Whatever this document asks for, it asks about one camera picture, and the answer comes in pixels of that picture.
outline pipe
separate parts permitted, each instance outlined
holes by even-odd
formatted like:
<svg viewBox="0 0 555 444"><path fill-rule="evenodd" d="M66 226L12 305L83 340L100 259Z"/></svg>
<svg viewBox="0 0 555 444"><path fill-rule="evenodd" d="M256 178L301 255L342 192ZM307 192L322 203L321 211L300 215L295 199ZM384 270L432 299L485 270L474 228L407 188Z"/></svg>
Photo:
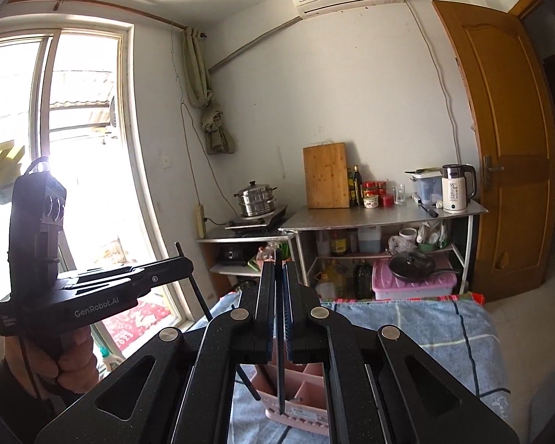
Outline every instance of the pipe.
<svg viewBox="0 0 555 444"><path fill-rule="evenodd" d="M94 4L94 5L99 5L99 6L105 6L107 8L114 8L116 10L128 11L128 12L134 13L134 14L139 14L141 16L145 16L146 18L151 18L152 20L160 21L161 23L166 23L167 25L172 25L172 26L175 26L176 28L181 28L182 30L185 30L187 28L187 26L181 25L180 23L177 23L176 21L163 18L163 17L158 16L156 14L149 13L148 11L137 10L135 8L130 8L129 6L124 6L124 5L120 5L120 4L116 4L116 3L108 3L106 1L101 1L101 0L8 0L8 4L11 4L11 3L30 3L32 1L55 1L54 11L57 11L57 9L60 7L60 5L65 1L71 1L71 2L74 2L74 3Z"/></svg>
<svg viewBox="0 0 555 444"><path fill-rule="evenodd" d="M242 47L240 47L238 50L233 51L228 57L225 57L224 59L220 60L218 63L213 65L208 71L210 73L212 73L213 71L216 71L217 69L225 66L226 63L234 60L240 54L245 53L250 48L253 48L255 45L262 42L266 38L271 37L277 32L287 28L288 26L292 26L294 23L297 23L298 21L301 21L301 20L302 18L297 16L296 18L292 18L291 20L286 21L286 23L282 23L280 26L277 26L276 28L272 28L271 30L265 32L263 35L259 35L257 38L255 38L255 40L250 41L246 45L243 45Z"/></svg>

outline screw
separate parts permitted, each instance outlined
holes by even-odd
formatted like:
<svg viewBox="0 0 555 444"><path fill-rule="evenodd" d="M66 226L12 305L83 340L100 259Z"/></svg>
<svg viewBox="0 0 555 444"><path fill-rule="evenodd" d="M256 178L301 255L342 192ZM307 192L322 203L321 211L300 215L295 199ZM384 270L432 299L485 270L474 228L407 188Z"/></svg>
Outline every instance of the screw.
<svg viewBox="0 0 555 444"><path fill-rule="evenodd" d="M230 317L232 317L234 320L245 320L248 316L249 311L243 308L234 309L230 313Z"/></svg>
<svg viewBox="0 0 555 444"><path fill-rule="evenodd" d="M171 342L179 336L179 331L174 327L165 327L158 333L158 336L160 337L160 340Z"/></svg>
<svg viewBox="0 0 555 444"><path fill-rule="evenodd" d="M386 326L382 329L382 337L388 340L397 340L401 336L401 331L395 326Z"/></svg>
<svg viewBox="0 0 555 444"><path fill-rule="evenodd" d="M329 309L325 307L315 307L311 310L311 316L315 319L326 319L329 317Z"/></svg>

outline power strip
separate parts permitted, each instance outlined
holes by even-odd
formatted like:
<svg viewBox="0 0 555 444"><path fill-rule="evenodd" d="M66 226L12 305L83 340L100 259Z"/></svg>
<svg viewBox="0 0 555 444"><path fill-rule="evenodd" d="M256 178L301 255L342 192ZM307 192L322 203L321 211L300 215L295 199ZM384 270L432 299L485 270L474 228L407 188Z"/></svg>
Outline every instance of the power strip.
<svg viewBox="0 0 555 444"><path fill-rule="evenodd" d="M195 224L198 228L198 238L204 238L206 234L205 220L204 220L204 206L195 206Z"/></svg>

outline pink basket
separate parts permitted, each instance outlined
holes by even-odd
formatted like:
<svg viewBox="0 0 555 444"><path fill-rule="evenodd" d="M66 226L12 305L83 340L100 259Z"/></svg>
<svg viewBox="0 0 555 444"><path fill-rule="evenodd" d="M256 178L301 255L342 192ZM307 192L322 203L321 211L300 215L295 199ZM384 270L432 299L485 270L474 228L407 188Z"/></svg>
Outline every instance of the pink basket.
<svg viewBox="0 0 555 444"><path fill-rule="evenodd" d="M273 355L276 342L273 341ZM277 368L275 361L265 366L270 379L275 384ZM308 430L329 436L329 418L327 417L327 395L323 380L323 364L285 363L285 413L279 414L278 397L273 395L263 375L255 373L251 382L261 396L265 415L275 422L291 427Z"/></svg>
<svg viewBox="0 0 555 444"><path fill-rule="evenodd" d="M435 254L432 258L436 269L450 268L446 254ZM432 275L420 282L404 282L392 274L387 262L386 259L377 259L372 267L372 290L377 300L450 295L457 282L456 274L451 272Z"/></svg>

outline electric kettle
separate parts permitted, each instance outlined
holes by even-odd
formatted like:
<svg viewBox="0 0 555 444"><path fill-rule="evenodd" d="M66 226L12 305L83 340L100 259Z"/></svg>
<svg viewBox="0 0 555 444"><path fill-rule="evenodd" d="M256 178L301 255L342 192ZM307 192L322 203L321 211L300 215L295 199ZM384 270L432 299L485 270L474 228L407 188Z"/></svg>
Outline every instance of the electric kettle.
<svg viewBox="0 0 555 444"><path fill-rule="evenodd" d="M461 213L466 210L470 199L477 193L477 174L472 165L459 165L457 163L444 165L440 169L442 174L442 202L444 212ZM470 173L473 181L473 191L466 194L465 173Z"/></svg>

